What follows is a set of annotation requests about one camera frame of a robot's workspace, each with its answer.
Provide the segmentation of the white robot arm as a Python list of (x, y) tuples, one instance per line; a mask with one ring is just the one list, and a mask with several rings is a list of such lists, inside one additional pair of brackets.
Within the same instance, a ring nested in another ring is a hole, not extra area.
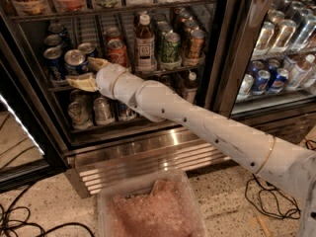
[(303, 204), (298, 237), (316, 237), (316, 152), (196, 106), (155, 80), (144, 80), (105, 59), (93, 58), (94, 71), (67, 76), (68, 84), (119, 100), (155, 122), (174, 121), (251, 173)]

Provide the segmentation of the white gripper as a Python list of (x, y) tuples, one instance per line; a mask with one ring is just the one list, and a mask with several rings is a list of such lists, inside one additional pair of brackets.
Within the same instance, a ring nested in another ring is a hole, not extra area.
[(66, 76), (68, 84), (86, 92), (99, 92), (129, 107), (136, 106), (135, 93), (144, 82), (118, 64), (109, 64), (104, 58), (88, 58), (89, 69), (99, 71), (96, 75), (85, 73), (78, 76)]

